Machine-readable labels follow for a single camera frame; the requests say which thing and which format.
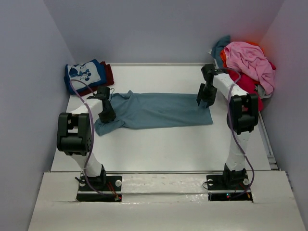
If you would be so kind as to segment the grey-blue t shirt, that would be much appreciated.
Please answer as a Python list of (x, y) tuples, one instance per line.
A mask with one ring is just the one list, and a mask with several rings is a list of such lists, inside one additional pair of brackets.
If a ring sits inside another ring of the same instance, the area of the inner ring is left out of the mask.
[(109, 123), (94, 123), (99, 136), (118, 128), (152, 129), (212, 125), (205, 102), (197, 104), (197, 95), (182, 93), (115, 93), (111, 98), (116, 118)]

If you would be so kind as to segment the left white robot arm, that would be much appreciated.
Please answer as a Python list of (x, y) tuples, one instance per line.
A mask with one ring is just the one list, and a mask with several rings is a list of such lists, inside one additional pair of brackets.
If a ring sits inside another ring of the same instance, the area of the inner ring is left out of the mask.
[(110, 88), (101, 86), (79, 108), (58, 117), (57, 149), (77, 162), (84, 175), (81, 183), (99, 194), (106, 186), (106, 171), (93, 154), (94, 122), (115, 120), (110, 100)]

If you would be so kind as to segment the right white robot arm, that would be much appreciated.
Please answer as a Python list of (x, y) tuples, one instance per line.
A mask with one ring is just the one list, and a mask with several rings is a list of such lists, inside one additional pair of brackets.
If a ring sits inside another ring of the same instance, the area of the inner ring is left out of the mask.
[(250, 183), (246, 165), (247, 143), (258, 124), (258, 96), (248, 93), (237, 83), (241, 74), (231, 68), (215, 68), (205, 64), (201, 68), (205, 82), (200, 85), (197, 103), (205, 102), (207, 107), (214, 104), (220, 91), (227, 100), (227, 125), (231, 131), (229, 155), (222, 174), (207, 177), (207, 188), (211, 191), (236, 190), (244, 182)]

